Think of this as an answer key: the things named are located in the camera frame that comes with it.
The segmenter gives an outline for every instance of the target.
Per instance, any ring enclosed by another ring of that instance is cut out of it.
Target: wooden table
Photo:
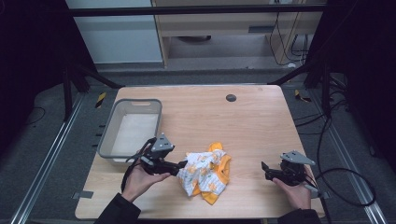
[[[235,102],[226,96],[234,94]],[[219,141],[232,157],[231,182],[214,205],[201,195],[189,198],[171,176],[152,186],[135,204],[140,218],[264,218],[289,211],[284,192],[265,180],[261,161],[279,169],[279,155],[293,149],[304,154],[282,90],[278,86],[161,86],[120,89],[122,98],[159,99],[163,103],[160,132],[176,146],[167,161],[182,161],[186,152],[204,152]],[[96,155],[80,198],[78,218],[97,218],[120,191],[126,167],[111,165]],[[312,207],[324,216],[320,200]]]

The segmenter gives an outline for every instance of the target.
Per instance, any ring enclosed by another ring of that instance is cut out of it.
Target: black horizontal bar
[[[193,6],[193,7],[115,7],[77,8],[52,10],[50,13],[73,17],[98,16],[142,16],[173,14],[214,14],[214,13],[263,13],[263,12],[314,12],[337,9],[341,5],[327,4],[287,4],[287,5],[242,5],[242,6]]]

